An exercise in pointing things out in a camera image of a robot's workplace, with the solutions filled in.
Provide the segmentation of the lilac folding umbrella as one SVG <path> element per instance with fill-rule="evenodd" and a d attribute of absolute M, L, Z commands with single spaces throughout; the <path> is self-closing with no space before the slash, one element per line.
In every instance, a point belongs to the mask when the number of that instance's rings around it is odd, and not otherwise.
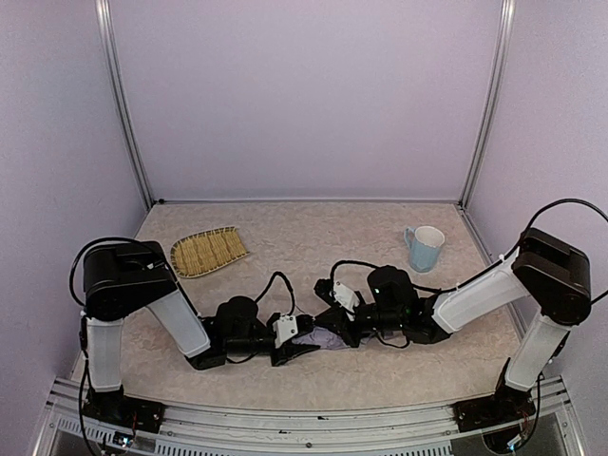
<path fill-rule="evenodd" d="M 297 345 L 315 345 L 321 350 L 329 351 L 345 350 L 350 347 L 339 335 L 321 327 L 314 327 L 311 332 L 294 337 L 292 342 Z"/>

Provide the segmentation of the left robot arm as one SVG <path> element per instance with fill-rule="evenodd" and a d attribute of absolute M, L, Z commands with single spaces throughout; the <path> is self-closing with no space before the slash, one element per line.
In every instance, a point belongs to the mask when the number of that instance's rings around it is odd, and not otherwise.
<path fill-rule="evenodd" d="M 220 304 L 215 315 L 201 316 L 156 241 L 96 239 L 74 262 L 83 267 L 81 344 L 87 378 L 96 392 L 122 389 L 123 325 L 141 309 L 157 319 L 197 371 L 241 364 L 259 355 L 279 367 L 319 349 L 296 341 L 313 331 L 311 316 L 274 313 L 262 322 L 257 300 L 247 296 L 234 296 Z"/>

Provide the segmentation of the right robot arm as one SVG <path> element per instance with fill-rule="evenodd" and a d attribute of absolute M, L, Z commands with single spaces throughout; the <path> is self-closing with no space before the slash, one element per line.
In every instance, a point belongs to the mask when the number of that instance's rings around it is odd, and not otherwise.
<path fill-rule="evenodd" d="M 352 348 L 364 337 L 384 333 L 400 333 L 407 344 L 438 344 L 505 305 L 535 302 L 536 314 L 503 368 L 504 386 L 517 391 L 532 389 L 593 307 L 588 255 L 534 227 L 521 233 L 514 249 L 452 289 L 420 295 L 409 274 L 392 265 L 372 268 L 367 283 L 371 302 L 333 275 L 318 279 L 313 288 L 329 306 L 315 324 Z"/>

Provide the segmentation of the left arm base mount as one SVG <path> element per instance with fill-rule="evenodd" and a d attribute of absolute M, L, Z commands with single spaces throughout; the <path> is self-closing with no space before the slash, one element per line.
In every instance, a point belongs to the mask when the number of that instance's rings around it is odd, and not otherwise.
<path fill-rule="evenodd" d="M 160 431 L 164 412 L 163 403 L 126 396 L 120 390 L 91 392 L 83 407 L 86 417 L 155 434 Z"/>

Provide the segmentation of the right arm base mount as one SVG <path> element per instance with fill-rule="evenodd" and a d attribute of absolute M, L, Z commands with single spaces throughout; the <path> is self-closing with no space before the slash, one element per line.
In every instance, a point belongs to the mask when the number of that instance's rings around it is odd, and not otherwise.
<path fill-rule="evenodd" d="M 453 405 L 460 432 L 491 428 L 536 413 L 531 393 L 506 388 L 493 394 L 459 401 Z"/>

